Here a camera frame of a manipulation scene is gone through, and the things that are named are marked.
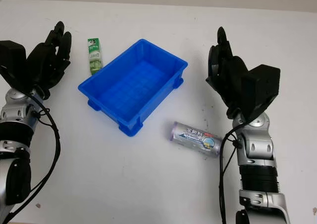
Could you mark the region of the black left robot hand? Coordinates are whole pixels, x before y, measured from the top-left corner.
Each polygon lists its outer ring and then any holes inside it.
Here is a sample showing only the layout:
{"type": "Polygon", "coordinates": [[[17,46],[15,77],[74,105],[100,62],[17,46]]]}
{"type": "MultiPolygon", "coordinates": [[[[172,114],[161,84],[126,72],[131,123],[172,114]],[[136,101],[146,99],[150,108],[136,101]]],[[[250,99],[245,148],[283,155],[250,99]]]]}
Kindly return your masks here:
{"type": "Polygon", "coordinates": [[[72,36],[59,21],[43,43],[39,43],[26,59],[32,87],[43,100],[50,97],[50,89],[62,79],[70,65],[72,36]]]}

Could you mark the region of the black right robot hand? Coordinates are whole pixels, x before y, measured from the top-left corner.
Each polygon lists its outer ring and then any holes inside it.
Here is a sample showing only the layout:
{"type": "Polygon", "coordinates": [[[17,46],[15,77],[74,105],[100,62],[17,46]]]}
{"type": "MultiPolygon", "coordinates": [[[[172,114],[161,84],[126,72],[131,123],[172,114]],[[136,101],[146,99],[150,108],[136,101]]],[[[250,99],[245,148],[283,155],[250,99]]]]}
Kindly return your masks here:
{"type": "Polygon", "coordinates": [[[219,27],[217,45],[209,51],[206,82],[221,96],[229,119],[241,111],[241,77],[247,71],[242,59],[233,55],[224,28],[219,27]]]}

